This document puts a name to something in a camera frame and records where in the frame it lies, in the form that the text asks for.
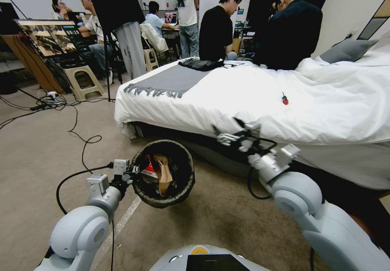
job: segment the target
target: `trash can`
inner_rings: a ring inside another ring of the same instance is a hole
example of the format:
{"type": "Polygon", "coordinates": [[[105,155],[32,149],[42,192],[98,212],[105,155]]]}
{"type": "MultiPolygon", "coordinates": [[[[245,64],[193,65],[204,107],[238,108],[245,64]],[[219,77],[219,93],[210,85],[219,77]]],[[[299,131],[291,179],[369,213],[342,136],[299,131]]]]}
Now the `trash can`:
{"type": "Polygon", "coordinates": [[[132,160],[133,165],[145,163],[146,156],[161,154],[168,158],[172,183],[166,195],[161,197],[156,191],[156,183],[144,179],[143,174],[133,182],[134,192],[142,201],[155,208],[165,208],[183,202],[195,184],[195,170],[191,154],[181,144],[172,140],[158,140],[147,144],[137,152],[132,160]]]}

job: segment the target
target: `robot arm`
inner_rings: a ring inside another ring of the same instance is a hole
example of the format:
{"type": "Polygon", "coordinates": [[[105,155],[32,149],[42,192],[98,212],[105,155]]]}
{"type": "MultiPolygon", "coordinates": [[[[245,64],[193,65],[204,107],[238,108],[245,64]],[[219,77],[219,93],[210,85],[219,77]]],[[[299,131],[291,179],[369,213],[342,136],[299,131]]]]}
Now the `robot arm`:
{"type": "Polygon", "coordinates": [[[214,127],[218,142],[248,155],[275,205],[299,224],[306,241],[328,266],[340,271],[389,270],[388,256],[344,210],[323,202],[316,182],[302,173],[286,171],[300,152],[297,147],[288,144],[278,152],[263,147],[259,141],[266,139],[259,138],[259,124],[236,121],[244,130],[234,135],[214,127]]]}
{"type": "Polygon", "coordinates": [[[93,174],[87,178],[88,201],[85,206],[70,211],[58,221],[50,236],[50,249],[35,270],[90,269],[126,188],[139,172],[138,167],[130,167],[129,164],[129,160],[114,161],[111,185],[105,174],[93,174]]]}

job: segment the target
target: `plastic stool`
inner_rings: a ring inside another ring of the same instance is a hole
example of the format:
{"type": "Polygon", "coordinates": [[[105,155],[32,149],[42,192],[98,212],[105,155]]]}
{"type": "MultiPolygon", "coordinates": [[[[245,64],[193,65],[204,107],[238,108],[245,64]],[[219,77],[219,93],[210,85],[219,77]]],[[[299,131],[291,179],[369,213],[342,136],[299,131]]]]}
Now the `plastic stool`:
{"type": "Polygon", "coordinates": [[[99,81],[96,79],[95,74],[92,72],[92,70],[90,69],[90,67],[88,65],[85,65],[85,63],[79,63],[79,64],[73,64],[73,65],[61,64],[61,67],[64,69],[66,77],[68,78],[68,81],[71,85],[71,89],[72,89],[72,91],[75,95],[75,98],[77,100],[86,100],[85,95],[92,93],[92,92],[95,92],[95,91],[99,92],[100,95],[106,94],[103,87],[101,86],[99,81]],[[81,89],[79,83],[76,80],[76,73],[77,72],[87,73],[95,86],[81,89]]]}
{"type": "Polygon", "coordinates": [[[146,71],[152,71],[153,67],[158,68],[157,55],[154,49],[150,48],[148,50],[143,50],[143,55],[145,56],[146,71]],[[154,58],[153,62],[150,61],[150,55],[152,55],[154,58]]]}

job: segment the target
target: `white duvet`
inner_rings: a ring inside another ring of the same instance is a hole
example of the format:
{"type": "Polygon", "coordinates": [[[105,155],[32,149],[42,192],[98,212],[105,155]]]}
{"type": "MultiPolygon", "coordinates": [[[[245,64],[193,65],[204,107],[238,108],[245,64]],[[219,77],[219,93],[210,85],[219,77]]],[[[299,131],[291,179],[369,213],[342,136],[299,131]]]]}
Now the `white duvet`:
{"type": "Polygon", "coordinates": [[[245,62],[211,71],[181,99],[134,96],[123,92],[128,84],[119,87],[115,104],[115,120],[127,135],[124,124],[132,121],[213,136],[212,124],[234,133],[240,127],[233,117],[258,120],[264,138],[300,147],[300,161],[365,187],[390,189],[389,54],[368,52],[355,63],[305,59],[295,71],[245,62]]]}

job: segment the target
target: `gray pillow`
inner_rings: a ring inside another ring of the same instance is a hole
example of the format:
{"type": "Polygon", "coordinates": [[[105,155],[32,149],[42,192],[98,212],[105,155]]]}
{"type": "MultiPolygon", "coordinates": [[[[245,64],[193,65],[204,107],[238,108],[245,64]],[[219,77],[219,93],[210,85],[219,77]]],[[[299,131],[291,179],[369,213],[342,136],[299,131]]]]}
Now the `gray pillow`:
{"type": "Polygon", "coordinates": [[[355,62],[363,57],[363,55],[377,42],[377,39],[370,41],[363,39],[346,39],[324,52],[320,57],[331,64],[340,61],[355,62]]]}

